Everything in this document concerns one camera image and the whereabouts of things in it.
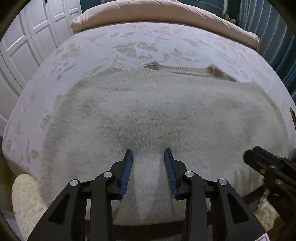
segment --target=pink pillow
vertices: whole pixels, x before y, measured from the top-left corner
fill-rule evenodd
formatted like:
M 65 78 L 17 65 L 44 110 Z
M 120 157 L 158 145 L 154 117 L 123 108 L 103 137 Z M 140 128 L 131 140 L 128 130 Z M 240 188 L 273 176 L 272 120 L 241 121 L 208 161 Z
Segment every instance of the pink pillow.
M 177 0 L 117 0 L 104 3 L 87 9 L 73 20 L 71 27 L 74 33 L 78 33 L 106 24 L 139 21 L 192 25 L 226 36 L 255 50 L 260 43 L 255 33 L 247 32 L 215 14 Z

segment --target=bed sheet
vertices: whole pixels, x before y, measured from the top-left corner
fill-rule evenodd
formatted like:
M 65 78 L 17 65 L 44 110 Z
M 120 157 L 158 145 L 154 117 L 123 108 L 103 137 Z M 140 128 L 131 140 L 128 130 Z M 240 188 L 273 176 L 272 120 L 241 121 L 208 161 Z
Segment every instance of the bed sheet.
M 48 57 L 20 95 L 4 131 L 3 153 L 12 171 L 33 177 L 41 169 L 42 143 L 53 110 L 81 76 L 94 68 L 138 68 L 157 61 L 176 67 L 214 64 L 240 82 L 258 83 L 286 123 L 295 149 L 290 107 L 295 104 L 269 64 L 253 49 L 199 28 L 153 22 L 122 23 L 80 32 Z

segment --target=mattress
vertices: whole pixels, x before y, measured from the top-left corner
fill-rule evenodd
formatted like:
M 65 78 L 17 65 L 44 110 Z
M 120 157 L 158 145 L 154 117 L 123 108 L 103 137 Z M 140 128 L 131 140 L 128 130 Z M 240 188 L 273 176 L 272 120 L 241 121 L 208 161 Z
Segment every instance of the mattress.
M 48 57 L 20 95 L 5 128 L 3 153 L 12 171 L 36 176 L 55 104 L 94 67 L 137 68 L 157 61 L 176 67 L 215 65 L 240 82 L 256 82 L 279 108 L 295 149 L 290 107 L 295 104 L 268 63 L 253 49 L 212 32 L 180 24 L 121 23 L 89 29 Z

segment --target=curtain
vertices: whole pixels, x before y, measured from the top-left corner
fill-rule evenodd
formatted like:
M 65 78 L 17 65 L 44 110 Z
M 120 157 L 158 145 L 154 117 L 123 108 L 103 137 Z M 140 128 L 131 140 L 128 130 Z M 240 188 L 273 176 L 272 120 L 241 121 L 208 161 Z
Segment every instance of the curtain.
M 238 26 L 260 37 L 258 53 L 293 95 L 296 90 L 296 39 L 283 18 L 266 0 L 242 0 Z

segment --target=white cabinet door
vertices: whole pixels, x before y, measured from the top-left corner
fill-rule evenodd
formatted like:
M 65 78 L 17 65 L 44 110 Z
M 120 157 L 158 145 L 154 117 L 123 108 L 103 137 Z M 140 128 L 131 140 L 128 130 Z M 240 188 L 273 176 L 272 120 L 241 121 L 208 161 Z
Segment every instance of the white cabinet door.
M 17 99 L 18 93 L 11 87 L 10 83 L 0 71 L 0 135 L 2 136 Z
M 11 72 L 7 68 L 7 65 L 5 64 L 4 59 L 2 58 L 2 55 L 0 54 L 0 73 L 2 73 L 2 77 L 6 80 L 7 83 L 9 83 L 10 87 L 17 93 L 19 96 L 22 92 L 22 88 L 18 84 L 18 82 L 15 80 L 15 78 L 12 76 Z
M 59 43 L 73 35 L 66 4 L 62 0 L 48 0 L 48 7 Z
M 31 0 L 24 9 L 33 42 L 44 61 L 59 46 L 48 4 L 42 0 Z
M 72 21 L 81 14 L 81 6 L 79 0 L 64 0 L 66 3 L 66 8 L 68 16 L 70 19 L 70 24 Z
M 42 62 L 30 35 L 24 10 L 6 31 L 0 42 L 0 51 L 13 77 L 24 88 Z

